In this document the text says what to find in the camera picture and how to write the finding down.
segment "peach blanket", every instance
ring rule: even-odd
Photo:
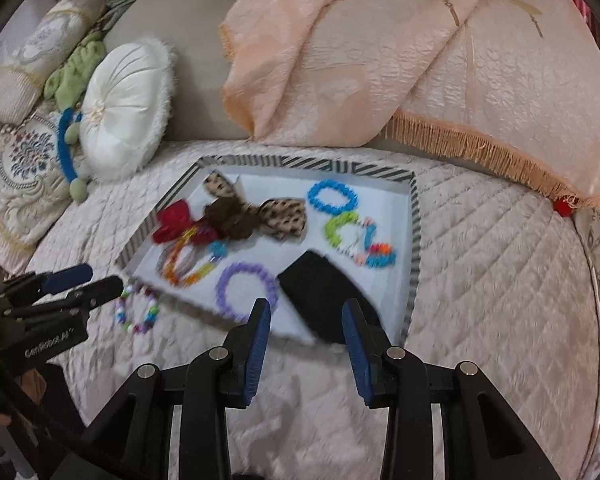
[[[571,0],[237,0],[220,34],[254,140],[381,132],[600,206],[600,52]]]
[[[360,146],[478,1],[238,0],[221,25],[225,108],[270,144]]]

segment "white round pillow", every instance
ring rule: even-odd
[[[132,176],[154,156],[173,93],[171,49],[142,38],[112,50],[98,65],[82,103],[80,143],[91,176]]]

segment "striped tray border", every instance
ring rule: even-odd
[[[411,193],[411,272],[409,277],[409,293],[404,315],[404,323],[400,332],[400,340],[405,340],[411,323],[413,307],[418,289],[420,276],[420,202],[418,200],[418,187],[413,171],[391,166],[378,166],[366,162],[353,162],[349,160],[334,160],[331,158],[314,158],[292,155],[206,155],[201,156],[177,180],[171,189],[156,204],[155,208],[147,215],[129,241],[125,244],[116,259],[116,265],[124,270],[136,254],[142,242],[158,226],[157,213],[169,204],[187,185],[187,182],[203,168],[209,166],[259,166],[263,168],[288,168],[290,170],[314,170],[330,173],[347,173],[368,178],[381,178],[392,182],[408,183]]]

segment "tray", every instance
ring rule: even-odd
[[[237,187],[244,198],[257,205],[267,198],[306,198],[309,188],[324,178],[334,178],[347,184],[359,196],[357,212],[360,216],[371,216],[376,220],[376,241],[391,243],[396,248],[395,266],[384,269],[359,267],[337,253],[322,235],[322,228],[330,216],[316,211],[307,203],[307,228],[302,241],[278,242],[256,233],[245,242],[232,242],[229,255],[199,283],[184,288],[171,286],[155,268],[162,251],[162,247],[156,246],[149,236],[158,226],[156,213],[176,200],[185,199],[192,215],[195,218],[202,216],[203,206],[214,200],[202,186],[213,170],[220,171],[231,182],[238,180]],[[342,200],[334,192],[333,195],[330,193],[330,190],[325,190],[320,197],[331,203]],[[214,287],[226,266],[238,261],[254,262],[265,266],[271,274],[279,274],[308,249],[324,254],[349,276],[376,307],[392,343],[404,343],[420,270],[420,211],[413,172],[401,168],[302,156],[203,156],[182,175],[140,224],[118,256],[116,265],[125,274],[156,289],[160,295],[166,294],[179,303],[220,316]],[[235,310],[245,314],[253,306],[253,301],[263,296],[264,287],[258,280],[240,274],[234,276],[227,290],[228,301]],[[271,333],[307,343],[315,341],[282,290],[272,316]]]

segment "leopard print hair bow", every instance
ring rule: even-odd
[[[270,198],[265,200],[261,206],[246,202],[222,174],[213,171],[205,179],[205,189],[218,200],[205,208],[205,217],[217,219],[226,216],[226,212],[233,209],[232,203],[238,206],[241,212],[240,218],[231,220],[232,232],[228,232],[229,238],[246,238],[254,228],[259,228],[263,234],[269,235],[276,240],[285,238],[301,238],[306,226],[306,210],[304,199],[300,198]],[[227,231],[226,220],[221,230]]]

